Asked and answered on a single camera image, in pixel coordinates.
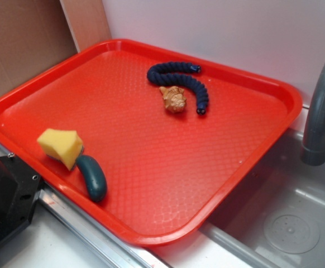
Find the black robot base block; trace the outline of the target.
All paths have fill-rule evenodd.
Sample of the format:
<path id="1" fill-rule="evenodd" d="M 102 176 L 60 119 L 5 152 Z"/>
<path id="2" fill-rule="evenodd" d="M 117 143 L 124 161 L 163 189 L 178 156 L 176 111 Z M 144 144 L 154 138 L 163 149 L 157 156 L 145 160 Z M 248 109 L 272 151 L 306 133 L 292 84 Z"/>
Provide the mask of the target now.
<path id="1" fill-rule="evenodd" d="M 0 156 L 0 246 L 31 224 L 42 184 L 18 156 Z"/>

